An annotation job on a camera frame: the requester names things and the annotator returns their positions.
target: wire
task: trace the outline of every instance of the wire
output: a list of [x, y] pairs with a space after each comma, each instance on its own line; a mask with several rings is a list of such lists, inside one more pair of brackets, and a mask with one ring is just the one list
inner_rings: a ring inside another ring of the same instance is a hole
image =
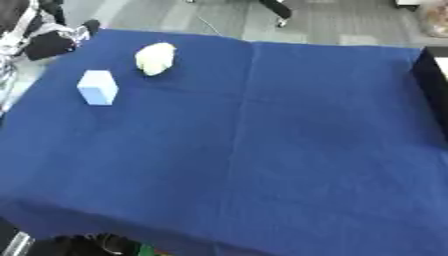
[[223, 36], [221, 33], [219, 33], [219, 31], [212, 25], [210, 24], [210, 22], [206, 21], [205, 19], [203, 19], [201, 16], [196, 15], [196, 17], [198, 17], [198, 19], [200, 19], [202, 22], [204, 22], [209, 28], [211, 28], [213, 31], [215, 31], [215, 33], [219, 36]]

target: black box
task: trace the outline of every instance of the black box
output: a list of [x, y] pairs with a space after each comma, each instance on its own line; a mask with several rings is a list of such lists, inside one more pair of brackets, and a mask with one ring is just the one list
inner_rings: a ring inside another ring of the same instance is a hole
[[436, 58], [448, 58], [447, 47], [426, 47], [412, 73], [428, 100], [437, 122], [448, 141], [448, 79]]

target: white stuffed object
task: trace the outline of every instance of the white stuffed object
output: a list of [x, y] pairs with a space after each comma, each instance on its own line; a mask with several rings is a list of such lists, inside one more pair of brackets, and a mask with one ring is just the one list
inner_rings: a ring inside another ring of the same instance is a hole
[[147, 46], [135, 55], [137, 67], [148, 76], [155, 76], [173, 66], [176, 47], [169, 43]]

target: chair leg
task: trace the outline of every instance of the chair leg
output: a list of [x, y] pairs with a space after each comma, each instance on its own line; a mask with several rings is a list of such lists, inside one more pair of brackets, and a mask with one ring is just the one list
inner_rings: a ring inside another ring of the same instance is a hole
[[283, 0], [259, 0], [264, 6], [277, 14], [280, 18], [277, 20], [277, 27], [284, 27], [288, 19], [292, 16], [292, 10], [282, 2]]

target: table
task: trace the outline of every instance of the table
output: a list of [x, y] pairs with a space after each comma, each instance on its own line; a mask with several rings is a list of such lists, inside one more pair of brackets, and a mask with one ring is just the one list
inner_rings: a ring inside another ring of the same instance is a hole
[[[141, 47], [177, 47], [144, 77]], [[0, 130], [0, 216], [36, 238], [111, 232], [176, 255], [448, 253], [448, 151], [419, 51], [101, 31]], [[110, 70], [112, 107], [83, 102]]]

